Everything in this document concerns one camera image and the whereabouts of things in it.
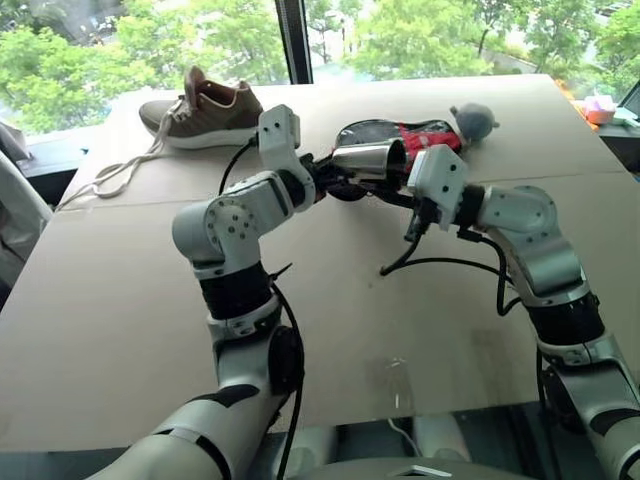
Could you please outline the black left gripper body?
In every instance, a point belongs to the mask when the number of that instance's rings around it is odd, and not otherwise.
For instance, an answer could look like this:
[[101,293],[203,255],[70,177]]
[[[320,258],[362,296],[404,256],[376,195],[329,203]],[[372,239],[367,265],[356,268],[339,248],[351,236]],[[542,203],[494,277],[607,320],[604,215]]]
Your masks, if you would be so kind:
[[312,155],[303,155],[299,160],[301,165],[311,174],[316,189],[317,201],[327,195],[341,201],[358,201],[366,196],[367,192],[357,191],[349,184],[349,178],[355,176],[349,170],[339,165],[330,165],[328,168],[314,168],[312,162],[316,159]]

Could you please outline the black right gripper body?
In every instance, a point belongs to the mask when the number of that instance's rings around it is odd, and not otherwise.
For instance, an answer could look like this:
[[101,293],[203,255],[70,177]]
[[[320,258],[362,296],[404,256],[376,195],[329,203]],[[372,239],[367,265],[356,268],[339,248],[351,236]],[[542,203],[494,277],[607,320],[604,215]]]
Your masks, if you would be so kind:
[[415,198],[412,217],[404,235],[404,240],[417,243],[431,224],[440,220],[439,206],[427,197]]

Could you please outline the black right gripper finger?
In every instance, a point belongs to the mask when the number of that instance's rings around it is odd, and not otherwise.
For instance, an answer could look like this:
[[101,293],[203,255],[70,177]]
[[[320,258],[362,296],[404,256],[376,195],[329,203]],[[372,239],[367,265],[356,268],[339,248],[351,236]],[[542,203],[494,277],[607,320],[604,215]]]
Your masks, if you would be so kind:
[[395,205],[402,208],[413,208],[415,206],[415,199],[412,196],[404,195],[398,192],[384,189],[374,189],[369,190],[367,194],[370,196],[374,196],[390,205]]

